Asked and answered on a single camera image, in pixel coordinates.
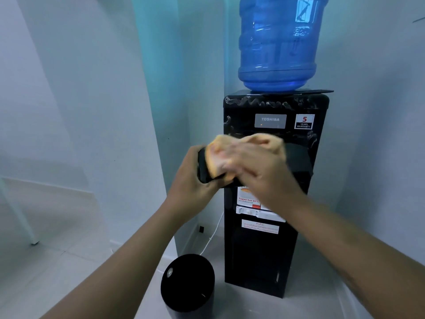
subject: person's left arm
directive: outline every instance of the person's left arm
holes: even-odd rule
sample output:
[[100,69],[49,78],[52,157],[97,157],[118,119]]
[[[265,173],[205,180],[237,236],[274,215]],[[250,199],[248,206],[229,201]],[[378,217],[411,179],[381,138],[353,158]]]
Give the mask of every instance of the person's left arm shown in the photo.
[[201,148],[189,149],[166,200],[156,213],[41,319],[134,318],[171,238],[226,185],[222,179],[208,184],[199,182],[197,166]]

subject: person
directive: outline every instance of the person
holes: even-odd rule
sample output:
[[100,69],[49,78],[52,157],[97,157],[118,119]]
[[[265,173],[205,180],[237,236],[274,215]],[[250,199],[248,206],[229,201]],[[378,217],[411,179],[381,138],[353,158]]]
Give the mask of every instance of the person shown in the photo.
[[[109,259],[42,319],[129,319],[140,306],[162,253],[176,231],[198,214],[224,180],[202,184],[191,147],[167,198]],[[327,258],[376,319],[424,318],[425,267],[311,201],[283,160],[255,144],[226,150],[240,181]]]

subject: water bottle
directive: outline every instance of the water bottle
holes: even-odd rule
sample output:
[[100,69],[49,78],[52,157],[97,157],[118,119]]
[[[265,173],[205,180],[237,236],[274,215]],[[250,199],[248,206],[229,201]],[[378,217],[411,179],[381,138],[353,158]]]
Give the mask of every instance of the water bottle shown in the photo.
[[292,91],[316,73],[328,0],[241,0],[238,77],[253,91]]

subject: black trash can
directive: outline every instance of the black trash can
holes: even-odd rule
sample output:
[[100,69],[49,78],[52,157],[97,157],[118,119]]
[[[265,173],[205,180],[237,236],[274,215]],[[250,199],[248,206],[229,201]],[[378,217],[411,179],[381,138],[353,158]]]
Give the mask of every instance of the black trash can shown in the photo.
[[182,255],[162,276],[162,300],[174,319],[209,319],[213,317],[214,284],[214,269],[205,257]]

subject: white metal leg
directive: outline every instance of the white metal leg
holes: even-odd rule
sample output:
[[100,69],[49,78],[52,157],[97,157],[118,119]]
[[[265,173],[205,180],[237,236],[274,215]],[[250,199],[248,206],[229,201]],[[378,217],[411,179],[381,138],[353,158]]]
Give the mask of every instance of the white metal leg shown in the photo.
[[35,245],[39,242],[37,238],[34,235],[34,232],[32,231],[31,226],[28,223],[28,220],[26,219],[25,215],[23,214],[22,210],[19,208],[17,204],[15,204],[12,199],[9,199],[6,184],[4,183],[3,179],[0,177],[0,191],[3,194],[3,197],[6,199],[6,202],[9,204],[10,208],[15,213],[16,217],[19,220],[19,223],[24,228],[25,232],[29,236],[29,239],[31,241],[32,245]]

